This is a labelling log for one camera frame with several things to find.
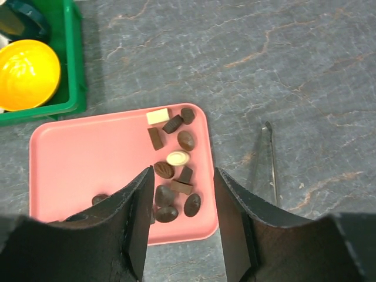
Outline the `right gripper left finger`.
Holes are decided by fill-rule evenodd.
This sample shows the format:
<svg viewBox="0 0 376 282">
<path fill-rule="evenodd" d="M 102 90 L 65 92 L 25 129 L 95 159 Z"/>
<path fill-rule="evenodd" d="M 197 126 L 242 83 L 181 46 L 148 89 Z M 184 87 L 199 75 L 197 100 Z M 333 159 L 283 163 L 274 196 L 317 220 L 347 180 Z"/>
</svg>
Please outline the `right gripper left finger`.
<svg viewBox="0 0 376 282">
<path fill-rule="evenodd" d="M 141 281 L 155 175 L 127 186 L 64 221 L 1 216 L 2 281 Z"/>
</svg>

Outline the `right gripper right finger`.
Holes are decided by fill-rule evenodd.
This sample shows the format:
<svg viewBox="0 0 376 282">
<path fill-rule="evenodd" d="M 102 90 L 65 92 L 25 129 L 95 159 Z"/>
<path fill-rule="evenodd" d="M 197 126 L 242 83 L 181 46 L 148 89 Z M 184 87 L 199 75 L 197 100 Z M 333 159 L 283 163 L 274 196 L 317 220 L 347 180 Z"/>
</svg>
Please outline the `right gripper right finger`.
<svg viewBox="0 0 376 282">
<path fill-rule="evenodd" d="M 228 281 L 374 281 L 375 214 L 289 213 L 214 171 Z"/>
</svg>

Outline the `pink plastic tray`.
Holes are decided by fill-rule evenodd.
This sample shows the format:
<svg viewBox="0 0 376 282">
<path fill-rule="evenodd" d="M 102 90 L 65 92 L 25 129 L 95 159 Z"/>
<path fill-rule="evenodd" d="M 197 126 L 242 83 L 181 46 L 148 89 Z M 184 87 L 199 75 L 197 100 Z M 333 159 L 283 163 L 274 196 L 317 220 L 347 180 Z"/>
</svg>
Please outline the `pink plastic tray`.
<svg viewBox="0 0 376 282">
<path fill-rule="evenodd" d="M 190 152 L 191 182 L 202 205 L 194 217 L 184 214 L 187 196 L 176 198 L 179 215 L 170 223 L 154 223 L 149 245 L 180 243 L 210 237 L 218 227 L 213 159 L 207 119 L 196 105 L 194 121 L 183 125 L 194 137 Z M 148 109 L 130 110 L 50 122 L 38 127 L 29 146 L 29 214 L 52 222 L 89 208 L 97 194 L 113 194 L 142 170 L 179 149 L 177 133 L 160 133 L 163 148 L 155 150 L 147 132 Z"/>
</svg>

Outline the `metal serving tongs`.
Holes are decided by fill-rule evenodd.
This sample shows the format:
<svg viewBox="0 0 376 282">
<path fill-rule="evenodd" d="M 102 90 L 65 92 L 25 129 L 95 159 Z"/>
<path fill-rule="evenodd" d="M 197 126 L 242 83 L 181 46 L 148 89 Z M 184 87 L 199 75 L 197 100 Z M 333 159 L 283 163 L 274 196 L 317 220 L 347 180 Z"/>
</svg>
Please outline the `metal serving tongs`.
<svg viewBox="0 0 376 282">
<path fill-rule="evenodd" d="M 269 121 L 261 126 L 252 153 L 250 191 L 280 207 L 273 127 Z"/>
</svg>

